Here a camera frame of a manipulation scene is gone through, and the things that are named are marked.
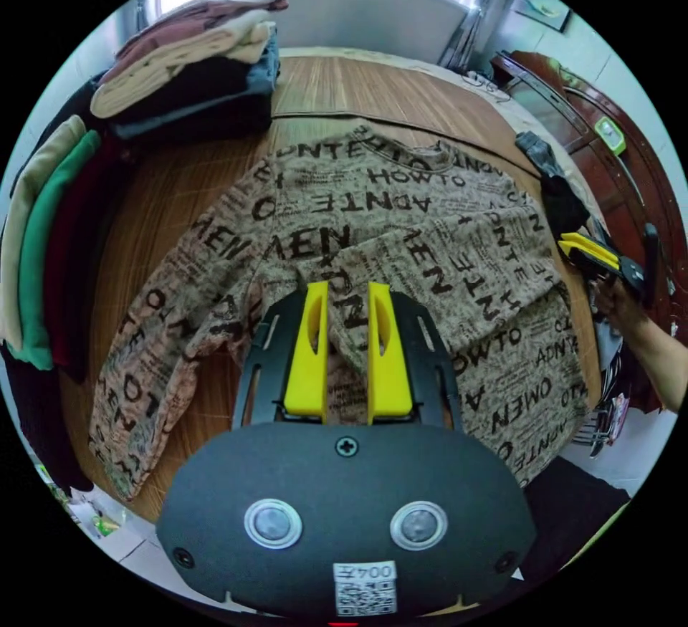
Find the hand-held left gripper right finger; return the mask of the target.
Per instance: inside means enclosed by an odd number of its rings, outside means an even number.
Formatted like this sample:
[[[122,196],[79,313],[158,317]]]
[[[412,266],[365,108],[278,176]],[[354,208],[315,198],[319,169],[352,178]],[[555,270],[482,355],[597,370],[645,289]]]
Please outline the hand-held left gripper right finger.
[[[390,287],[368,283],[368,424],[406,420],[413,401]]]

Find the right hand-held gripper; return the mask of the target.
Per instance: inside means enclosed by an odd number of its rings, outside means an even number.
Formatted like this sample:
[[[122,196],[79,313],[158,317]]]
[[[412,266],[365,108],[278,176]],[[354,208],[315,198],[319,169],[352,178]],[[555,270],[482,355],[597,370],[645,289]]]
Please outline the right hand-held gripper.
[[[621,253],[611,235],[599,219],[591,217],[591,237],[578,232],[562,233],[557,244],[565,258],[589,275],[601,278],[611,276],[621,281],[632,295],[643,297],[645,293],[642,267]]]

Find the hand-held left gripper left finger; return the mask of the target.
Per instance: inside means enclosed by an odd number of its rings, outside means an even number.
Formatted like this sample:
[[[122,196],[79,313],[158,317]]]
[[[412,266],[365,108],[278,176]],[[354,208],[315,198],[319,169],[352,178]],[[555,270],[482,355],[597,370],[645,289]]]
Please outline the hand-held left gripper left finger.
[[[307,286],[283,400],[290,418],[325,423],[328,393],[328,283]]]

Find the person's right hand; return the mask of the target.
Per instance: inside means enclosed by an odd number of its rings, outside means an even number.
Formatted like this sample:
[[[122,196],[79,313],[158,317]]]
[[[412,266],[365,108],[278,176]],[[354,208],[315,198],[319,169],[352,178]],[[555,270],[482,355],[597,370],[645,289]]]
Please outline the person's right hand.
[[[624,337],[638,335],[647,326],[643,307],[620,280],[598,280],[593,284],[593,298],[596,309]]]

